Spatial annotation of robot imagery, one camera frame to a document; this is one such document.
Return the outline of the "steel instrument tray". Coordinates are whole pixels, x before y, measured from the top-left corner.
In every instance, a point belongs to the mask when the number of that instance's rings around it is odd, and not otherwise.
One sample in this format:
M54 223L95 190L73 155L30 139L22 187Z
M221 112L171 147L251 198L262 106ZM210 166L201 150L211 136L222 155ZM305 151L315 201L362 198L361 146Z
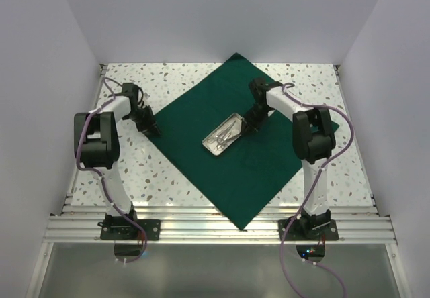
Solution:
M220 156L241 136L242 117L233 113L203 140L202 146L212 155Z

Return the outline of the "steel hemostat forceps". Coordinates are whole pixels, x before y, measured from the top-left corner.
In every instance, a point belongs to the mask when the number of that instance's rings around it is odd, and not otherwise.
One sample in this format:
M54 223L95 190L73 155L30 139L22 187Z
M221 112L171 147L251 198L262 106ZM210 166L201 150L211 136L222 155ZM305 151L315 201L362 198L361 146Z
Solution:
M232 140L234 140L235 138L237 138L239 135L238 134L233 134L232 133L232 128L234 126L234 123L230 124L227 128L225 128L224 130L222 130L217 136L216 136L216 150L224 150L228 145L228 143Z

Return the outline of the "steel surgical scissors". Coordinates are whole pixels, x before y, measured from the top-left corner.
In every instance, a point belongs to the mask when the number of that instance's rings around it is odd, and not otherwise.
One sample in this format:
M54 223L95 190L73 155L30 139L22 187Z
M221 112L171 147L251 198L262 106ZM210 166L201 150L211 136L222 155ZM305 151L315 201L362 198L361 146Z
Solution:
M223 127L219 132L212 134L210 137L208 137L208 143L223 143L230 135L231 135L231 129L233 128L234 123L231 123L229 126Z

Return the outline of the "green surgical drape cloth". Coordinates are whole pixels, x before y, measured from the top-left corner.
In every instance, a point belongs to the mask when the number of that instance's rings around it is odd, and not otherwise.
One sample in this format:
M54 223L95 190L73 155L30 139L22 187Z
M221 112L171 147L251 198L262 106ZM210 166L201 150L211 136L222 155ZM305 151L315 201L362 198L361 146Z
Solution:
M237 228L249 222L299 171L292 123L278 111L254 134L241 135L220 156L202 140L233 113L241 117L255 100L253 79L276 82L245 57L232 55L157 114L162 134L153 144Z

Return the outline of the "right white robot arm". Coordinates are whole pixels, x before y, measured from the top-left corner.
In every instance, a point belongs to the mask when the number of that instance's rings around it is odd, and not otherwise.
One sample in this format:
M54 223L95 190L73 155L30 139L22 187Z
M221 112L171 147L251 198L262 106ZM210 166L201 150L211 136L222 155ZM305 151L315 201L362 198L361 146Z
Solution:
M305 105L286 96L286 85L253 79L249 89L255 100L241 120L241 135L258 131L269 117L278 111L292 123L292 148L302 161L304 201L300 217L290 219L289 234L315 239L330 226L331 212L327 200L327 170L323 164L335 147L335 135L328 109Z

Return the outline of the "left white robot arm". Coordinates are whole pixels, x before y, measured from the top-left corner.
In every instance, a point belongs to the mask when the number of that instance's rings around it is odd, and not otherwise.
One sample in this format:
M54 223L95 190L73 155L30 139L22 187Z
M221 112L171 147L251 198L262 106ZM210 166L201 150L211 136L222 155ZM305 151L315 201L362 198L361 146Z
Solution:
M77 169L90 172L98 181L107 207L103 228L115 228L124 239L140 230L131 198L126 194L118 168L120 139L117 124L130 120L145 136L160 136L154 113L144 101L142 88L134 83L111 89L109 99L98 108L73 118L74 154Z

